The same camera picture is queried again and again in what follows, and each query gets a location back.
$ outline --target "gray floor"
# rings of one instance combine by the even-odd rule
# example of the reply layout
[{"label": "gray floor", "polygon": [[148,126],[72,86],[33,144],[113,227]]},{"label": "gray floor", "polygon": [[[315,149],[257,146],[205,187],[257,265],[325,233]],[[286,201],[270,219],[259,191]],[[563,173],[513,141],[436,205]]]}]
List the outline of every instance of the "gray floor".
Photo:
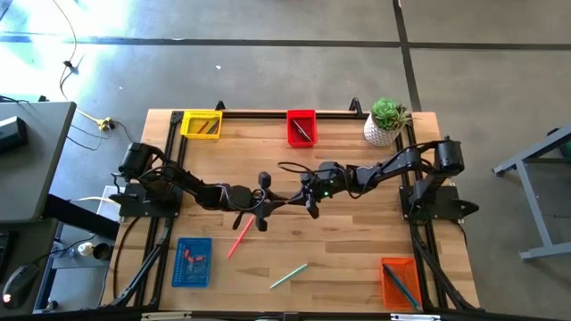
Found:
[{"label": "gray floor", "polygon": [[[60,2],[81,36],[398,40],[388,0]],[[411,41],[571,42],[566,0],[401,3]],[[0,30],[69,34],[53,3],[35,0],[14,0]],[[52,37],[2,43],[0,68],[18,77],[0,78],[0,91],[62,99],[57,81],[70,50]],[[481,305],[571,319],[571,255],[520,261],[518,251],[540,245],[540,238],[517,174],[497,178],[490,171],[569,122],[571,52],[412,50],[411,56],[423,111],[436,111],[442,133],[463,142],[460,194],[481,206],[466,223]],[[382,95],[410,103],[400,49],[79,45],[76,57],[81,64],[65,84],[68,97],[96,117],[124,122],[134,137],[150,108],[212,108],[220,99],[229,108],[260,109],[344,110],[354,96],[364,106]],[[96,131],[80,115],[74,124]],[[70,136],[97,143],[77,131]],[[121,131],[97,152],[68,142],[52,192],[70,199],[100,194],[127,144]],[[571,220],[557,225],[568,231]],[[84,277],[87,287],[103,273],[74,273],[59,276],[53,297],[66,309],[94,306],[98,291],[92,287],[84,293],[91,299],[77,300],[82,294],[69,292],[64,280]]]}]

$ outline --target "wooden tabletop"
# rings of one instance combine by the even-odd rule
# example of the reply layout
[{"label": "wooden tabletop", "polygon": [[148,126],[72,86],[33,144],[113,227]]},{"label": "wooden tabletop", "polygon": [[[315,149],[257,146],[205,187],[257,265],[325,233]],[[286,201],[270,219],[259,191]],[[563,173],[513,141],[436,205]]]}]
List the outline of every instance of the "wooden tabletop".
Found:
[{"label": "wooden tabletop", "polygon": [[[150,110],[142,142],[164,149],[172,110]],[[432,112],[413,114],[417,140],[440,138]],[[374,165],[392,156],[394,146],[377,148],[364,140],[364,120],[318,120],[319,142],[310,149],[291,148],[284,119],[224,119],[220,140],[189,141],[184,168],[206,183],[225,182],[257,188],[258,173],[272,176],[270,189],[290,196],[300,188],[298,174],[277,168],[279,161],[296,161],[316,169],[322,161]],[[176,159],[178,148],[174,148]],[[232,259],[227,255],[239,234],[232,230],[235,213],[208,211],[185,195],[175,221],[165,271],[161,310],[249,310],[384,312],[379,262],[383,257],[410,257],[408,223],[401,218],[400,177],[384,181],[358,200],[336,194],[319,204],[312,219],[304,207],[285,206],[267,218],[268,232],[253,227]],[[248,217],[243,219],[244,226]],[[141,218],[125,241],[118,268],[122,289],[138,271],[150,219]],[[121,239],[128,221],[121,224]],[[448,221],[435,221],[434,232],[441,266],[464,297],[478,305],[464,238]],[[210,284],[205,289],[170,286],[177,240],[211,237]],[[302,264],[309,267],[274,290],[269,287]],[[154,284],[149,275],[145,301]],[[431,298],[434,279],[427,272]],[[102,303],[112,300],[112,270]]]}]

